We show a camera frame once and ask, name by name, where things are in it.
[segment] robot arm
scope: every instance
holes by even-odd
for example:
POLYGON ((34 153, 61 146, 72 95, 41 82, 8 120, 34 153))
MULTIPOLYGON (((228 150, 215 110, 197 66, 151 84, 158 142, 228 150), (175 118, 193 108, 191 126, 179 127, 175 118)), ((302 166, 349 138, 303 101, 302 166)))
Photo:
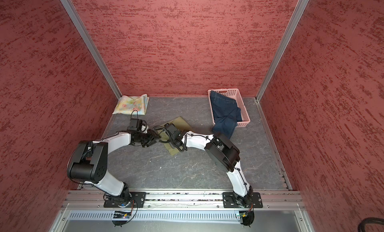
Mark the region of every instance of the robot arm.
MULTIPOLYGON (((109 153, 123 146, 141 143, 143 147, 148 147, 156 142, 159 136, 140 121, 134 121, 131 126, 131 119, 127 131, 120 131, 108 138, 81 141, 68 162, 68 177, 84 181, 84 184, 93 184, 106 192, 107 198, 119 207, 130 205, 128 186, 108 172, 107 159, 109 153)), ((251 205, 252 187, 242 172, 239 149, 228 138, 220 133, 204 135, 192 131, 181 132, 173 124, 166 125, 166 129, 175 146, 204 149, 215 165, 227 173, 233 185, 236 203, 243 208, 251 205)))

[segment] pink plastic basket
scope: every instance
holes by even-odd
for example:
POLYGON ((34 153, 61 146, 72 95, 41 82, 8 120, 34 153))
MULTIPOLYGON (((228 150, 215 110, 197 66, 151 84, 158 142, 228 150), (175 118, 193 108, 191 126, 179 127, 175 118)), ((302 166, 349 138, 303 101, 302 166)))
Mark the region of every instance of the pink plastic basket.
POLYGON ((210 98, 211 91, 218 92, 222 95, 225 95, 231 99, 236 100, 237 106, 241 109, 241 117, 243 119, 242 122, 237 122, 237 126, 236 126, 237 128, 245 127, 247 126, 247 124, 249 124, 249 122, 251 122, 251 120, 249 119, 247 109, 244 106, 243 99, 241 98, 240 91, 238 89, 210 89, 208 90, 208 99, 209 99, 209 107, 211 108, 212 121, 214 124, 215 124, 215 120, 214 120, 214 114, 212 112, 212 105, 211 105, 211 98, 210 98))

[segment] olive green cloth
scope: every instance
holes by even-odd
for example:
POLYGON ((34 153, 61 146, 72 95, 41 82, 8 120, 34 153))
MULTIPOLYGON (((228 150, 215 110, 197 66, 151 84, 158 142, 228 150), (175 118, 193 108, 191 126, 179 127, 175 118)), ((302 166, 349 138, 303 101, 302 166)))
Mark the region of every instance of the olive green cloth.
MULTIPOLYGON (((175 127, 177 129, 179 129, 180 131, 183 131, 184 129, 186 129, 188 131, 192 130, 191 126, 180 116, 175 118, 174 120, 171 120, 171 121, 166 122, 164 124, 174 124, 175 127)), ((160 139, 162 141, 167 141, 169 139, 168 135, 166 133, 162 133, 161 130, 157 131, 157 133, 160 133, 159 135, 160 135, 160 139)), ((177 148, 172 148, 172 146, 169 143, 164 144, 164 146, 166 147, 166 149, 169 151, 169 153, 171 155, 175 155, 175 154, 179 153, 179 150, 177 148)))

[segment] red textured wall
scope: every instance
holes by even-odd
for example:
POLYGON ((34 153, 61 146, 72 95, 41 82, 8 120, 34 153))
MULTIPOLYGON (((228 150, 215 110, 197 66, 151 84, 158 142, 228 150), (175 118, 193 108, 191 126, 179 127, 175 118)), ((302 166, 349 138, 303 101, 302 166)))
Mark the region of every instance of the red textured wall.
POLYGON ((262 97, 316 232, 384 217, 383 2, 310 0, 262 97))
POLYGON ((72 0, 125 95, 255 96, 298 0, 72 0))
POLYGON ((47 231, 116 97, 59 0, 0 0, 0 230, 47 231))

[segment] floral cloth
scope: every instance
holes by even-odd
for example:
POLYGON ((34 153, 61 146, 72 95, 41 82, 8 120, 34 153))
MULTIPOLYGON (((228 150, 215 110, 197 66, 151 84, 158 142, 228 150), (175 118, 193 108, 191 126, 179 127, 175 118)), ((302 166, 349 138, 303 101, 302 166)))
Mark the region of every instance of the floral cloth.
POLYGON ((132 97, 123 95, 119 99, 113 114, 132 114, 134 110, 137 110, 139 115, 145 115, 148 100, 149 97, 147 94, 132 97))

